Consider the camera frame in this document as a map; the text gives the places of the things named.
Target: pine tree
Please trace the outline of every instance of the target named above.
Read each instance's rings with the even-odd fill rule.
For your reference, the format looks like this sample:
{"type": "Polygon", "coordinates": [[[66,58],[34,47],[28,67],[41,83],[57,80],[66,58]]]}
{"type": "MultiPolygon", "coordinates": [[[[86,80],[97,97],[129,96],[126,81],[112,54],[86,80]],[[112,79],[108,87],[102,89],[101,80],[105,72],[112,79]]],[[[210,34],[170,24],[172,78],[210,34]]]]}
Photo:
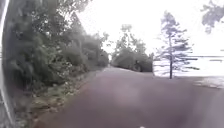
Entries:
{"type": "Polygon", "coordinates": [[[161,25],[162,41],[165,46],[160,57],[163,60],[169,60],[169,74],[172,79],[173,70],[185,71],[186,65],[190,64],[186,57],[191,52],[191,47],[189,47],[188,38],[185,36],[187,30],[180,28],[180,24],[171,13],[164,13],[161,25]]]}

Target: sky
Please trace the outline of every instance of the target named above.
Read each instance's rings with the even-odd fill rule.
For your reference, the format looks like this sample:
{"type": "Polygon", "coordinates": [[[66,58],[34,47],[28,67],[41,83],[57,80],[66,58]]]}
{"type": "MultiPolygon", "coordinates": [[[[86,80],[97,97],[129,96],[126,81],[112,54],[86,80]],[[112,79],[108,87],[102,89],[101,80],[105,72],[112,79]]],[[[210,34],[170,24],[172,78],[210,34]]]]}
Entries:
{"type": "MultiPolygon", "coordinates": [[[[122,24],[131,24],[133,32],[147,46],[147,53],[161,45],[156,39],[161,29],[165,10],[171,12],[182,28],[188,30],[194,55],[224,55],[223,25],[217,24],[210,35],[201,24],[203,4],[209,0],[93,0],[84,12],[78,14],[89,34],[107,32],[111,40],[119,37],[122,24]]],[[[224,0],[214,0],[224,4],[224,0]]]]}

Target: road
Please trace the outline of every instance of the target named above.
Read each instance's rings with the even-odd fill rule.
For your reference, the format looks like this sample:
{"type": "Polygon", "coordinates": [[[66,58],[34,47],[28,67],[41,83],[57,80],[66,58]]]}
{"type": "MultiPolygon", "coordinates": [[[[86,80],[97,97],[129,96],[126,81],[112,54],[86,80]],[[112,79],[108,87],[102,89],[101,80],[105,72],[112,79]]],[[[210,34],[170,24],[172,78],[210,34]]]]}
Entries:
{"type": "Polygon", "coordinates": [[[35,128],[211,128],[205,120],[220,92],[189,80],[107,68],[35,128]]]}

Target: bush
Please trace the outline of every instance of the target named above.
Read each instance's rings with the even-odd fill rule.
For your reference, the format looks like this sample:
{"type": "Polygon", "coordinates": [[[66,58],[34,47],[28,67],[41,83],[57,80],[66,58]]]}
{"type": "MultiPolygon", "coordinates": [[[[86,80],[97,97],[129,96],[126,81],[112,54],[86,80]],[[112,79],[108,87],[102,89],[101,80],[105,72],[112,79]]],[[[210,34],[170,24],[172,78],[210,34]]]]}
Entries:
{"type": "Polygon", "coordinates": [[[112,65],[138,72],[152,72],[152,60],[145,54],[124,49],[113,56],[112,65]]]}
{"type": "Polygon", "coordinates": [[[74,66],[84,64],[82,51],[76,44],[70,44],[63,48],[63,55],[74,66]]]}
{"type": "Polygon", "coordinates": [[[107,52],[101,50],[97,65],[100,67],[106,67],[108,64],[109,64],[108,54],[107,52]]]}

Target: tree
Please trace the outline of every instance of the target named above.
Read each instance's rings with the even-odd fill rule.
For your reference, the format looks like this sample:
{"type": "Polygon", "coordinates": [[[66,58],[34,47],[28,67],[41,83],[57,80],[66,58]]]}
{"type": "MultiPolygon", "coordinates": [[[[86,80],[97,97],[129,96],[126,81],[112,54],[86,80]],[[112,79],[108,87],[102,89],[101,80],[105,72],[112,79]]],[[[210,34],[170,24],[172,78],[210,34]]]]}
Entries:
{"type": "Polygon", "coordinates": [[[185,37],[186,29],[182,30],[174,16],[165,12],[161,20],[161,40],[165,43],[162,48],[160,59],[169,60],[170,79],[173,77],[173,70],[185,71],[186,65],[190,64],[187,55],[191,50],[188,45],[188,38],[185,37]]]}
{"type": "Polygon", "coordinates": [[[116,42],[112,65],[140,72],[152,72],[152,60],[145,54],[145,44],[135,37],[131,25],[122,25],[121,38],[116,42]]]}
{"type": "Polygon", "coordinates": [[[20,106],[21,97],[17,96],[17,89],[32,92],[43,86],[61,85],[69,77],[89,71],[90,61],[86,61],[89,55],[84,53],[85,48],[98,53],[93,58],[96,61],[94,66],[107,65],[108,56],[101,49],[101,40],[86,35],[76,15],[76,12],[84,10],[88,2],[10,0],[1,60],[6,90],[14,108],[26,108],[20,106]],[[93,47],[82,46],[84,43],[93,44],[93,47]]]}
{"type": "Polygon", "coordinates": [[[108,54],[102,49],[104,37],[86,36],[82,43],[83,53],[87,57],[90,67],[107,66],[109,63],[108,54]]]}
{"type": "Polygon", "coordinates": [[[202,17],[202,24],[206,26],[206,32],[211,33],[215,23],[220,22],[224,16],[224,6],[218,6],[211,0],[208,5],[203,6],[201,11],[205,12],[202,17]]]}

